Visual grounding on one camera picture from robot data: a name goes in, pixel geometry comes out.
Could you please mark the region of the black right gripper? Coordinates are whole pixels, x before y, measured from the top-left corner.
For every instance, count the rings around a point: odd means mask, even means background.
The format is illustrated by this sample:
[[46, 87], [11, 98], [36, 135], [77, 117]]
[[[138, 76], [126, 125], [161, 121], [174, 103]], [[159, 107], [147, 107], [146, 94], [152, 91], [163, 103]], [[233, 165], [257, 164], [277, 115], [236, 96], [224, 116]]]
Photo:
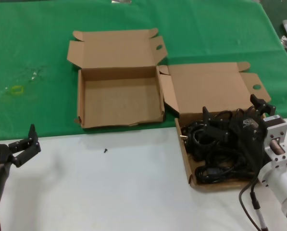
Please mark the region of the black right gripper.
[[[264, 99], [251, 94], [250, 102], [253, 105], [250, 114], [238, 116], [230, 124], [231, 133], [237, 137], [238, 148], [256, 174], [268, 163], [272, 168], [287, 167], [287, 148], [284, 146], [287, 122], [275, 115], [276, 107]], [[204, 106], [202, 121], [207, 135], [228, 142], [230, 111], [224, 110], [212, 115]]]

